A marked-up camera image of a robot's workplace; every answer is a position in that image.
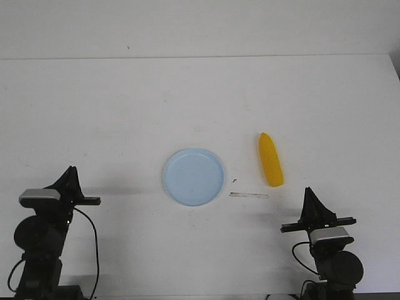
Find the plate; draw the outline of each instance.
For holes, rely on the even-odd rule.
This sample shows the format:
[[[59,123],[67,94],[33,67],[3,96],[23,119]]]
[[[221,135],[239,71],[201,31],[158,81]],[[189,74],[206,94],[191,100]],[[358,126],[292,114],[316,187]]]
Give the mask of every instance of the plate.
[[[199,206],[218,196],[224,186],[224,168],[218,157],[205,149],[184,149],[167,162],[164,188],[177,202]]]

